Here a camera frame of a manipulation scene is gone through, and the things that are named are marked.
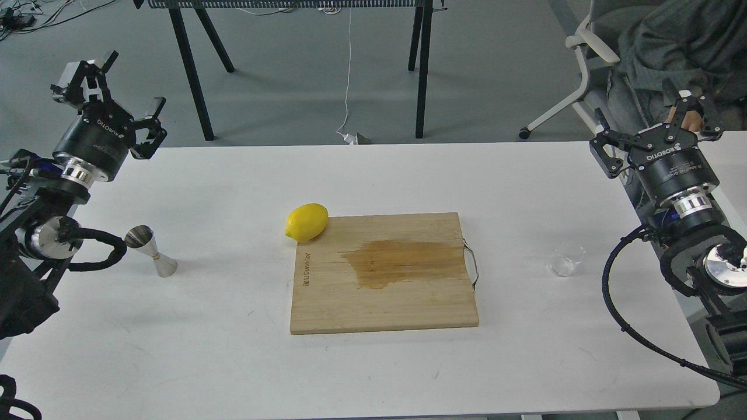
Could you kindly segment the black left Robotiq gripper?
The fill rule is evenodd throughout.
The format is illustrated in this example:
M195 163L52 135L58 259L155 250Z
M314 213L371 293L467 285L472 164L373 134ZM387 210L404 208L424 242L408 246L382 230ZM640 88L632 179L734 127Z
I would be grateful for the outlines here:
M100 170L107 183L118 175L128 150L134 159L151 159L167 136L159 119L165 97L155 97L144 118L137 120L111 98L105 75L118 56L112 50L104 61L69 63L59 82L50 86L56 103L78 112L54 148L54 160L83 160ZM138 130L148 130L146 141L137 143Z

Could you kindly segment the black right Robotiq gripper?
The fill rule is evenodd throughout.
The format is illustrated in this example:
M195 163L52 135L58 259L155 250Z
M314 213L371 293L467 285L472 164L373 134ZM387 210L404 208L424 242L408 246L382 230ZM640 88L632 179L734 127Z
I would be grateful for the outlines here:
M589 148L606 178L624 170L624 160L610 151L628 152L628 160L651 202L669 207L692 191L712 191L720 184L717 175L698 147L698 137L715 141L725 132L717 107L705 93L678 90L672 80L662 83L664 98L672 99L664 123L635 135L611 129L600 107L594 111L598 128Z

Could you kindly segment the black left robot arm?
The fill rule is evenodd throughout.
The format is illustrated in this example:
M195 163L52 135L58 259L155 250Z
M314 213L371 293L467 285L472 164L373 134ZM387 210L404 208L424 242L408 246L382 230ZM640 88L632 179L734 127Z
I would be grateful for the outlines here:
M65 272L100 271L127 252L122 237L82 227L70 217L90 199L96 181L109 183L127 155L150 159L166 138L157 97L136 119L110 95L106 75L117 58L72 62L51 85L56 103L76 111L50 159L19 149L3 160L7 196L2 201L2 338L32 332L59 311L54 290Z

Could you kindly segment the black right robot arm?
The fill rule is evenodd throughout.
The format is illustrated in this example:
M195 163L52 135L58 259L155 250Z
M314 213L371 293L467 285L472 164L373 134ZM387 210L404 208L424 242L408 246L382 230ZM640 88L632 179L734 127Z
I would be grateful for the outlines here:
M621 330L646 348L682 367L737 389L745 389L745 311L731 309L724 296L745 293L745 238L731 228L713 198L720 181L699 148L723 133L710 96L677 90L671 122L628 135L609 127L596 110L600 126L589 142L605 175L625 170L637 176L653 212L613 248L601 274L601 292ZM707 310L706 330L728 372L708 369L677 357L637 332L618 312L609 292L609 274L619 253L635 240L661 249L659 269L665 282L686 297L697 297Z

